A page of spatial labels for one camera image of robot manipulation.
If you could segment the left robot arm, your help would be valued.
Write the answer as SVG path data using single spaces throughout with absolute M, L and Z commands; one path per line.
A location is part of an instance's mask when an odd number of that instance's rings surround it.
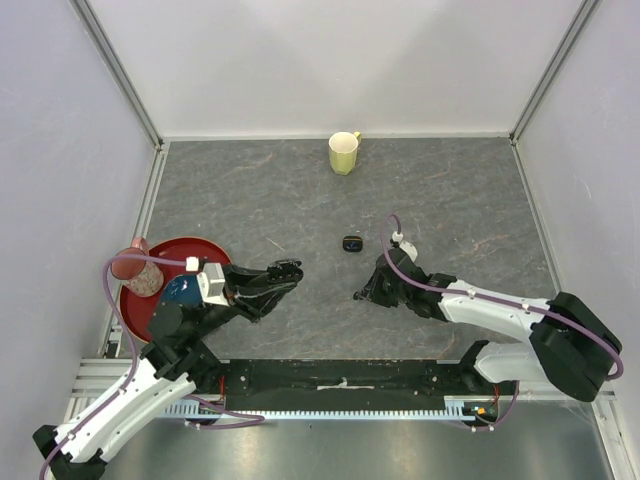
M 197 305 L 160 299 L 150 323 L 154 338 L 129 370 L 72 420 L 34 432 L 44 458 L 40 478 L 100 478 L 123 446 L 166 407 L 216 388 L 221 363 L 204 337 L 237 316 L 260 321 L 303 278 L 298 259 L 278 260 L 264 270 L 198 257 L 172 264 L 196 281 Z

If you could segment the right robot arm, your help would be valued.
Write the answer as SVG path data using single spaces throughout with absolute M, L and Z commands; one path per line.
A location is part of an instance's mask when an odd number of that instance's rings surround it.
M 443 273 L 425 273 L 412 255 L 391 248 L 376 261 L 365 286 L 354 294 L 417 316 L 468 324 L 511 338 L 488 342 L 458 368 L 467 392 L 505 381 L 548 381 L 569 397 L 591 402 L 612 374 L 621 371 L 622 344 L 577 296 L 523 298 L 470 285 Z

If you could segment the black glossy charging case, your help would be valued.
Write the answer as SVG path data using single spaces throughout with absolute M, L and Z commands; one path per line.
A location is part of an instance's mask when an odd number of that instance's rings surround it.
M 342 239 L 342 248 L 348 253 L 359 253 L 363 250 L 364 241 L 360 236 L 347 235 Z

